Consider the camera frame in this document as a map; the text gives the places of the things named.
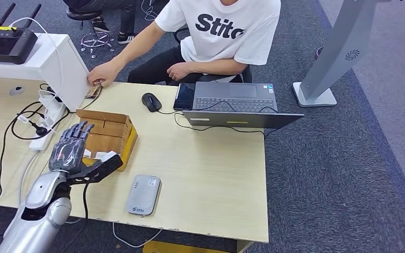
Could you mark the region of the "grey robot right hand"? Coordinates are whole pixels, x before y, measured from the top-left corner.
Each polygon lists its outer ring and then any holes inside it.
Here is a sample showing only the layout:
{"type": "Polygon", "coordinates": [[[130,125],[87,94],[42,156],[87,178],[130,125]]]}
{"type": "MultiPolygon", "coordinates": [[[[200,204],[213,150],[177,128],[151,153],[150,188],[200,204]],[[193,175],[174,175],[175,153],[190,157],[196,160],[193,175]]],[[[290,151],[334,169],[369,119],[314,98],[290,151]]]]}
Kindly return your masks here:
{"type": "Polygon", "coordinates": [[[93,127],[94,124],[83,121],[64,130],[53,147],[49,159],[49,170],[66,171],[69,174],[79,173],[83,165],[85,143],[93,127]]]}

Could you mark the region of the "person's right hand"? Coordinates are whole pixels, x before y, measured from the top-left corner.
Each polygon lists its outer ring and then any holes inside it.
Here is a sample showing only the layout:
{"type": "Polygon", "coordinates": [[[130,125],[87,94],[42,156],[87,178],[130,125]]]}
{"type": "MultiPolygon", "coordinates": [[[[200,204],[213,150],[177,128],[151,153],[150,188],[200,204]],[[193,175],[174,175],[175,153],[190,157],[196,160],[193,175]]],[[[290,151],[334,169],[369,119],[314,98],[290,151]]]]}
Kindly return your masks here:
{"type": "Polygon", "coordinates": [[[116,79],[120,70],[120,65],[114,61],[98,65],[89,72],[88,83],[93,86],[107,87],[116,79]]]}

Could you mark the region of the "person's left hand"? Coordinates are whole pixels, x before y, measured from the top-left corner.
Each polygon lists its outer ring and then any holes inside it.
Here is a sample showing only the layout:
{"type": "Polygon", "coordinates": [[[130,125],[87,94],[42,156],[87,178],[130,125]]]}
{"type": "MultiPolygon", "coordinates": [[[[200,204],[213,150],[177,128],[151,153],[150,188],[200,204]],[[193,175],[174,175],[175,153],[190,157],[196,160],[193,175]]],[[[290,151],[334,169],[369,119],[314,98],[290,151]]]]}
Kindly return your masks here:
{"type": "Polygon", "coordinates": [[[187,75],[192,73],[191,63],[189,62],[176,63],[167,69],[167,73],[172,80],[180,81],[187,75]]]}

